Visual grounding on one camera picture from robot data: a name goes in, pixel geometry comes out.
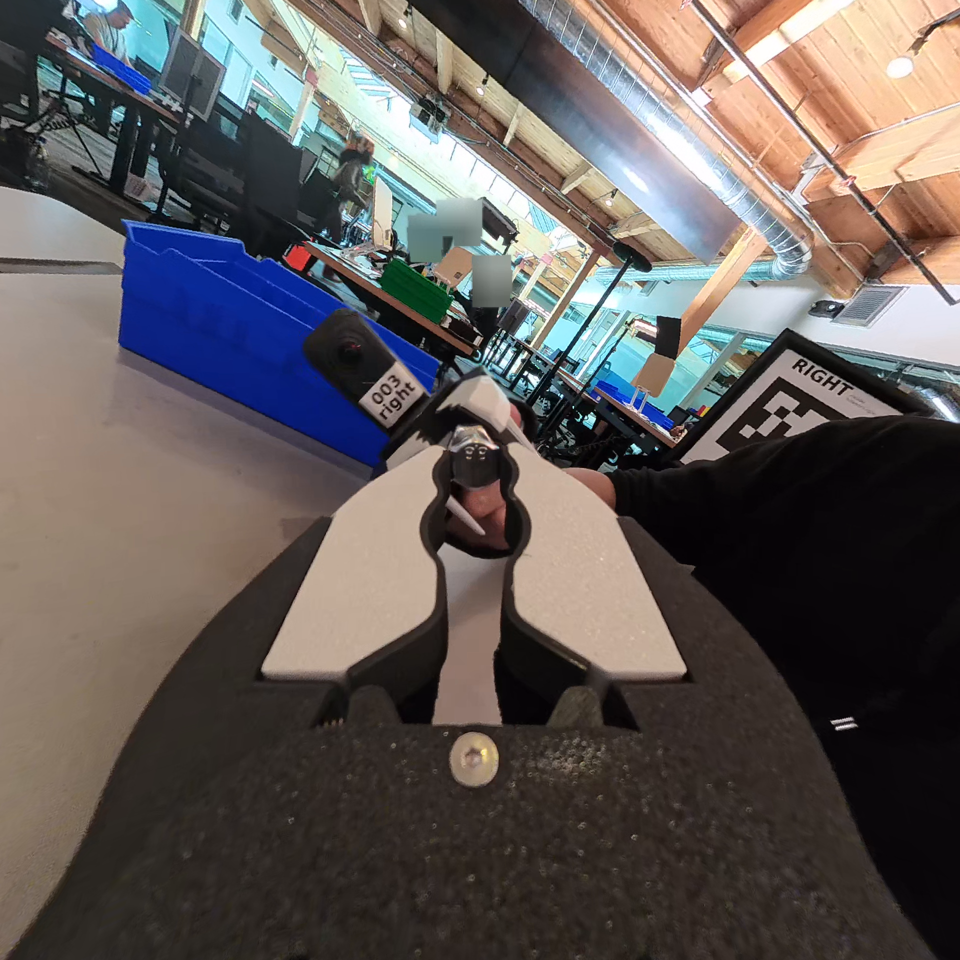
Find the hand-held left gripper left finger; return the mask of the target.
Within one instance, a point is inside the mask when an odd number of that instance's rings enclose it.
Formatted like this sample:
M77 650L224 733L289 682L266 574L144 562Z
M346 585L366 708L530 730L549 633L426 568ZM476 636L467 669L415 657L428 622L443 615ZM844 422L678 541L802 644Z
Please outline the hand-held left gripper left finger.
M330 518L260 668L350 697L384 690L400 718L434 720L449 654L450 458L430 446L364 486Z

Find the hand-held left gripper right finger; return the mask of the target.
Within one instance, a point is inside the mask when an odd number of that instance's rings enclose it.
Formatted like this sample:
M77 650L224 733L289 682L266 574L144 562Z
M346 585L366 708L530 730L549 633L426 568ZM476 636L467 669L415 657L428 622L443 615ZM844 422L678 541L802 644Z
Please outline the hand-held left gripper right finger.
M683 682L677 642L615 511L612 482L504 452L510 546L494 685L505 726L638 727L626 690Z

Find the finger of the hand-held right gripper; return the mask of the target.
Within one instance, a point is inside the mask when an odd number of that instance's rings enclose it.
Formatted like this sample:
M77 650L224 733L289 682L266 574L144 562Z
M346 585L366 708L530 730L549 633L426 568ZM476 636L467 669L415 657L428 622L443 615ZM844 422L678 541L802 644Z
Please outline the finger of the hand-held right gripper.
M437 416L455 426L479 426L498 445L527 444L523 402L496 380L475 370L452 385L437 406Z
M435 429L415 429L402 437L392 438L382 451L383 471L390 472L424 450L438 447L442 440L443 432L438 433Z

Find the steel hex bolt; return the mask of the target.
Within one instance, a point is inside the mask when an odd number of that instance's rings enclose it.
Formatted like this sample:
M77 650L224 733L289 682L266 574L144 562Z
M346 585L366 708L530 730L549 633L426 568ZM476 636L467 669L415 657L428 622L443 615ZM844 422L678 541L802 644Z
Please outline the steel hex bolt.
M449 451L451 479L464 490L478 491L499 482L500 447L477 438L455 438Z

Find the blue plastic bin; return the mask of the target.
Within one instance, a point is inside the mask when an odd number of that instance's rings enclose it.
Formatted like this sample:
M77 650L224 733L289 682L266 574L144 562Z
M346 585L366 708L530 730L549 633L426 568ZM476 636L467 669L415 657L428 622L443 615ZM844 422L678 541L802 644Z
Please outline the blue plastic bin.
M235 239L124 224L122 348L359 463L379 463L386 435L303 352L340 300Z

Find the person's right forearm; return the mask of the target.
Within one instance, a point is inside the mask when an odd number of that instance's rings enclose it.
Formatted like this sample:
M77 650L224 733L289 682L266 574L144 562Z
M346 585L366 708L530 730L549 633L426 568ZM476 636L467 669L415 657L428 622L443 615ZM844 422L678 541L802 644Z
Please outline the person's right forearm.
M614 509L681 564L805 594L958 593L959 427L827 421L714 461L616 470Z

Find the person's right hand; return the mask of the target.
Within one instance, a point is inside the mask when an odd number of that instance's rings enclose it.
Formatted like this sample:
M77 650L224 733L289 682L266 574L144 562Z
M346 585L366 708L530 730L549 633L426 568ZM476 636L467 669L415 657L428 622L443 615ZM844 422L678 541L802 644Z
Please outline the person's right hand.
M608 509L618 510L620 483L615 479L615 474L583 467L570 467L563 472L594 493ZM466 520L462 515L450 516L447 532L451 543L457 541L463 544L462 550L473 550L476 555L485 550L498 554L509 549L510 543L506 535L508 504L500 479L477 488L455 482L451 485L451 493L464 514L469 517L469 520Z

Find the green plastic bin stack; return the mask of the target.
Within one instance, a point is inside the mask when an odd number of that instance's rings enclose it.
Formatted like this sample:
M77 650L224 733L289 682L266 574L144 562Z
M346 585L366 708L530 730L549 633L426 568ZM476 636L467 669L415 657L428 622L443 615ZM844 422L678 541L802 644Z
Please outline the green plastic bin stack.
M437 326L444 321L453 303L453 295L446 287L398 258L386 263L379 286L385 294Z

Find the framed code sign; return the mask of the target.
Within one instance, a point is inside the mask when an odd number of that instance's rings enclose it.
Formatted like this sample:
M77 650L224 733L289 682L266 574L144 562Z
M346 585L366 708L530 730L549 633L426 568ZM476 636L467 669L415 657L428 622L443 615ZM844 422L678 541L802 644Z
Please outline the framed code sign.
M670 465L715 461L829 422L932 417L928 403L792 330L784 330L677 442Z

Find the grey monitor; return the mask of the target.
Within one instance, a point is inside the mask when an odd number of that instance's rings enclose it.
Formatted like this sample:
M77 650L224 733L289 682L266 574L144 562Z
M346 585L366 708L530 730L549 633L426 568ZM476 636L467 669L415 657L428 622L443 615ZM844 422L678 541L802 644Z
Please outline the grey monitor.
M180 27L172 35L157 89L202 122L210 119L226 66Z

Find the person's black sweater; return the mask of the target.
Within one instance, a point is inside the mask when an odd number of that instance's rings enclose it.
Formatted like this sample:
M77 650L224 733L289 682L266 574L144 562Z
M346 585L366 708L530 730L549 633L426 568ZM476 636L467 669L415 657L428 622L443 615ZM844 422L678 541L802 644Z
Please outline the person's black sweater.
M828 561L709 550L699 580L817 732L902 912L958 958L958 588L869 551Z

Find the black ceiling duct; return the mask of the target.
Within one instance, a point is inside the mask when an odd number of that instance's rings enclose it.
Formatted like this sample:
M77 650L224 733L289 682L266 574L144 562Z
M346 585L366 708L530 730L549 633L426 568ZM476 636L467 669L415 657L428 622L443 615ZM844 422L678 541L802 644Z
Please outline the black ceiling duct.
M413 7L691 256L714 260L738 217L521 2Z

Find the silver spiral air duct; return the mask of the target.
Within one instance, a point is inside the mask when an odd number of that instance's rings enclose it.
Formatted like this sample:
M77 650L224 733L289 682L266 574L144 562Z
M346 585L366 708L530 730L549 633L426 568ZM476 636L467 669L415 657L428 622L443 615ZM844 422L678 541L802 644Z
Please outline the silver spiral air duct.
M618 36L593 10L564 1L521 1L520 6L589 72L640 126L746 227L764 237L773 255L772 281L805 274L812 262L813 237L761 183L692 97L680 92L666 68L652 64Z

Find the white wall vent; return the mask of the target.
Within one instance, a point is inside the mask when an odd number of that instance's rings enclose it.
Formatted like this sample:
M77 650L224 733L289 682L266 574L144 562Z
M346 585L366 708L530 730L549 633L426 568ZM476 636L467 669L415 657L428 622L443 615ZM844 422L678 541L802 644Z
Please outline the white wall vent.
M855 296L840 304L841 308L830 318L830 322L835 326L868 330L906 291L906 285L864 284Z

